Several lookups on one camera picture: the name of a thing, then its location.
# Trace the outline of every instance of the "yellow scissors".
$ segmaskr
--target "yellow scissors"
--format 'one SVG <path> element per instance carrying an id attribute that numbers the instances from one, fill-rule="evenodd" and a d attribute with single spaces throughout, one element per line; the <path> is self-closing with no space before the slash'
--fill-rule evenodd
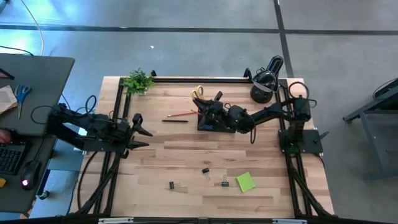
<path id="1" fill-rule="evenodd" d="M 204 100 L 205 97 L 203 97 L 204 91 L 202 86 L 196 86 L 194 90 L 191 92 L 191 97 L 192 99 L 199 98 L 201 100 Z"/>

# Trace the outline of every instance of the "scissors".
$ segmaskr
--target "scissors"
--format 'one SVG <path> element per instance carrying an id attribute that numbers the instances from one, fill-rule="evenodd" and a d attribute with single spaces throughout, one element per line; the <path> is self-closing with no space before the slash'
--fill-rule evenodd
<path id="1" fill-rule="evenodd" d="M 15 97 L 17 98 L 18 102 L 18 119 L 21 118 L 21 109 L 22 109 L 22 103 L 25 100 L 25 97 L 32 91 L 32 87 L 30 86 L 24 86 L 22 84 L 18 84 L 18 86 L 15 88 L 14 94 Z"/>
<path id="2" fill-rule="evenodd" d="M 204 91 L 202 86 L 196 86 L 194 90 L 191 92 L 191 97 L 192 99 L 199 98 L 201 100 L 204 100 L 205 98 L 203 97 Z"/>

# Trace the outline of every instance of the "keyboard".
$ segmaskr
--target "keyboard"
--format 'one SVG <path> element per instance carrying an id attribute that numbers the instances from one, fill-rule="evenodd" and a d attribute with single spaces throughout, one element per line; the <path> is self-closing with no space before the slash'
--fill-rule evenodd
<path id="1" fill-rule="evenodd" d="M 16 175 L 26 151 L 26 143 L 0 144 L 0 174 Z"/>

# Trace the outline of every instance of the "blue scissors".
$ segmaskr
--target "blue scissors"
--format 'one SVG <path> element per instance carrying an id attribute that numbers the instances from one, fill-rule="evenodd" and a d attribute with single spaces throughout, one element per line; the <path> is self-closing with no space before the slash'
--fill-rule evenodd
<path id="1" fill-rule="evenodd" d="M 17 98 L 17 102 L 18 102 L 18 119 L 21 118 L 22 103 L 24 102 L 25 97 L 31 91 L 32 91 L 32 87 L 24 86 L 22 84 L 18 84 L 18 86 L 15 88 L 14 94 L 15 94 L 15 97 Z"/>

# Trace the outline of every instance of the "black lamp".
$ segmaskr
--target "black lamp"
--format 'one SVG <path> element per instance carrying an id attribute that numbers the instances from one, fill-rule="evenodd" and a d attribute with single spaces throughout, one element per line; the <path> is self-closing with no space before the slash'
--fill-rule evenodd
<path id="1" fill-rule="evenodd" d="M 272 94 L 278 89 L 279 70 L 284 64 L 281 56 L 271 59 L 266 69 L 257 70 L 257 75 L 253 77 L 254 86 L 251 88 L 250 96 L 257 103 L 268 103 L 272 99 Z"/>

